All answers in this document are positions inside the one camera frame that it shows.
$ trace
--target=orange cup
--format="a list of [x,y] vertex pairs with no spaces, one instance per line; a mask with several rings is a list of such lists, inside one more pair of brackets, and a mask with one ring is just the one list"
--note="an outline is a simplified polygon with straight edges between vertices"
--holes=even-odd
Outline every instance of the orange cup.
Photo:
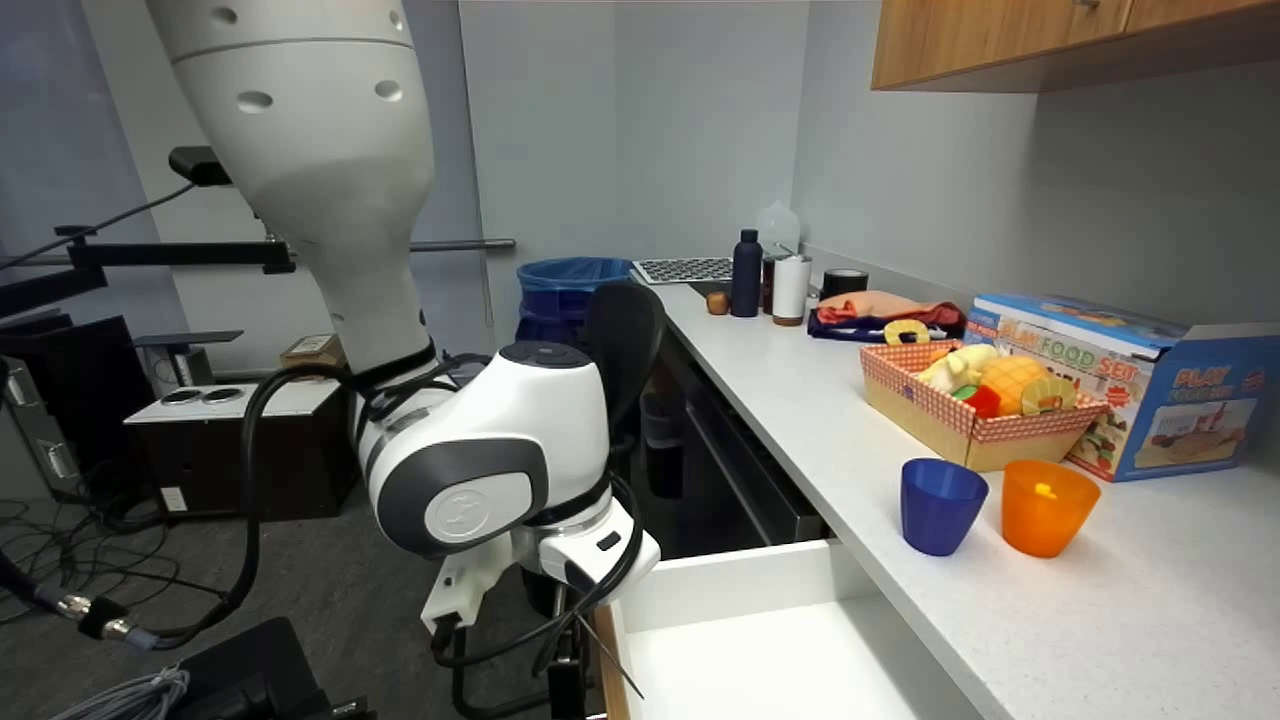
[[1098,502],[1084,475],[1039,460],[1005,465],[1000,523],[1005,542],[1036,557],[1057,557]]

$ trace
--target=water bottle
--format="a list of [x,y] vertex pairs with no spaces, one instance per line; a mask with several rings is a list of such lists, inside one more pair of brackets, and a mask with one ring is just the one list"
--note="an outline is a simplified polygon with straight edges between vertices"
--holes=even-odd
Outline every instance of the water bottle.
[[736,318],[754,318],[760,310],[760,249],[759,233],[753,228],[742,231],[733,247],[733,283],[728,291],[728,311]]

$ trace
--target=gray wall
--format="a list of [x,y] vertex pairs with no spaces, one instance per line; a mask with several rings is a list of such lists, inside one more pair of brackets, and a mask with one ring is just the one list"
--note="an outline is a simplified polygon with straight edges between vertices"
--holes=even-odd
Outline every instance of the gray wall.
[[724,255],[790,200],[806,3],[465,3],[495,336],[516,268]]
[[[17,3],[0,23],[0,255],[54,240],[59,224],[93,224],[147,197],[76,0]],[[95,242],[156,242],[147,213]],[[49,269],[0,270],[0,283]],[[187,329],[164,268],[108,270],[110,286],[59,306],[77,322],[123,314],[134,336]]]
[[1280,318],[1280,64],[1055,95],[870,92],[878,3],[814,3],[812,245],[966,291]]
[[[205,138],[164,55],[142,3],[83,0],[119,109],[142,186],[160,195],[178,183],[169,150],[204,145]],[[419,217],[415,241],[476,240],[480,220],[457,3],[410,0],[406,15],[430,97],[435,142],[435,183]],[[256,241],[262,225],[233,188],[189,193],[157,209],[164,242]],[[412,260],[413,274],[438,345],[453,351],[489,351],[485,274],[476,252],[433,254]],[[305,268],[292,275],[257,269],[206,268],[174,272],[174,282],[195,331],[243,328],[236,342],[210,347],[215,369],[262,370],[300,336],[330,332],[320,291]]]

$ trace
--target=open drawer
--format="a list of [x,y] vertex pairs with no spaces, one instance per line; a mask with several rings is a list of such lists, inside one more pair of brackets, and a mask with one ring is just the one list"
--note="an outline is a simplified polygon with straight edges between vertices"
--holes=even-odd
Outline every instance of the open drawer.
[[946,671],[837,541],[659,562],[595,614],[609,720],[970,720]]

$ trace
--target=countertop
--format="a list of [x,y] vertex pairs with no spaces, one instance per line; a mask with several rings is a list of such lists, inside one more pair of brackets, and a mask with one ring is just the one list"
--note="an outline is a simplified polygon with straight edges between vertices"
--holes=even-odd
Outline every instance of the countertop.
[[657,286],[694,357],[987,720],[1280,716],[1280,477],[1103,484],[1059,557],[1000,536],[1001,473],[951,557],[902,539],[902,462],[936,457],[864,400],[860,343],[713,316]]

